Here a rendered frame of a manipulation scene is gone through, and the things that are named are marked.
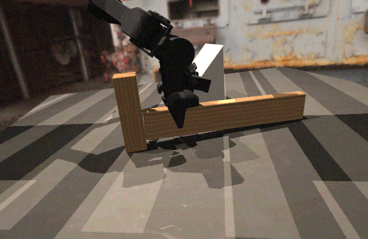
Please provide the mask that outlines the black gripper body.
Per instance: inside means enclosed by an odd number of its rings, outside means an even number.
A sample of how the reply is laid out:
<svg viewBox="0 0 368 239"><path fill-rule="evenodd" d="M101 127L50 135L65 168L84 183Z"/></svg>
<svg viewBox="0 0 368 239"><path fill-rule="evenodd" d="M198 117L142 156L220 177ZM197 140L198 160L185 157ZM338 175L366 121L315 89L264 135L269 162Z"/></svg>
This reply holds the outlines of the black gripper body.
<svg viewBox="0 0 368 239"><path fill-rule="evenodd" d="M176 69L170 65L160 65L162 81L157 85L158 93L164 92L171 111L182 110L199 106L199 98L188 90L186 83L187 67Z"/></svg>

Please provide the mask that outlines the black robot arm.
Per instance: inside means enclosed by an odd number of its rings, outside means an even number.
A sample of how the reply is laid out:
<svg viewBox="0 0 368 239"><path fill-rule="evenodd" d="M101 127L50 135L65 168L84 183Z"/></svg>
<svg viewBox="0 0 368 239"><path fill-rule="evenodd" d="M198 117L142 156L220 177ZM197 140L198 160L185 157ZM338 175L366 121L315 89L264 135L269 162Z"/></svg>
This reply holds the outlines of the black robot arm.
<svg viewBox="0 0 368 239"><path fill-rule="evenodd" d="M146 12L140 7L129 8L120 0L88 0L88 3L89 13L107 23L119 24L122 32L130 37L129 41L150 57L157 58L160 65L170 65L176 69L187 67L188 91L208 93L211 80L199 76L195 71L197 66L193 62L193 45L187 39L172 34L173 26L167 18L155 11Z"/></svg>

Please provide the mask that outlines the brown wooden post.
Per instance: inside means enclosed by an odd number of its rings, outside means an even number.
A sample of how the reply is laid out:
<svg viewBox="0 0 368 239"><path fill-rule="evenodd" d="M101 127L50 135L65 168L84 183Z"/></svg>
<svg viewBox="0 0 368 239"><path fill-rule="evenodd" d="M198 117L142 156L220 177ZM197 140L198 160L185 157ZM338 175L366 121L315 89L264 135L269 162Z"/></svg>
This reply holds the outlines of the brown wooden post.
<svg viewBox="0 0 368 239"><path fill-rule="evenodd" d="M147 150L136 73L115 74L112 79L126 153Z"/></svg>

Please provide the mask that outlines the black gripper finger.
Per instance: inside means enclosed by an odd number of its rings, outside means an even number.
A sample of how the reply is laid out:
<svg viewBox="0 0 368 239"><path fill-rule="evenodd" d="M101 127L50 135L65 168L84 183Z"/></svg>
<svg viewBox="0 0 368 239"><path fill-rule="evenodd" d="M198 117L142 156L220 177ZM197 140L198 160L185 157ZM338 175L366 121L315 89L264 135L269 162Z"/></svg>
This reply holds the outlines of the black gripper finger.
<svg viewBox="0 0 368 239"><path fill-rule="evenodd" d="M165 98L164 96L162 96L161 98L162 98L162 100L163 100L163 102L164 102L164 104L165 104L165 106L166 106L166 104L168 103L168 102L167 102L167 98Z"/></svg>
<svg viewBox="0 0 368 239"><path fill-rule="evenodd" d="M187 109L171 111L168 104L166 104L166 106L169 109L169 111L170 111L176 125L178 126L178 128L183 128L185 113L186 113Z"/></svg>

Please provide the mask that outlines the wooden side rail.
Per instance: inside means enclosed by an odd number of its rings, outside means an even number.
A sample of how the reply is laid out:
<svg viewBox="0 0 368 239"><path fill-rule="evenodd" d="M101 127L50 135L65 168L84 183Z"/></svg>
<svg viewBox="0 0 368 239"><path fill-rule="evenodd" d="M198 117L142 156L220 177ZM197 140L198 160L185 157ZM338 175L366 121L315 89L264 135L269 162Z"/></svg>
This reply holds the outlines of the wooden side rail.
<svg viewBox="0 0 368 239"><path fill-rule="evenodd" d="M292 92L199 103L178 128L167 107L143 109L146 140L303 119L306 94Z"/></svg>

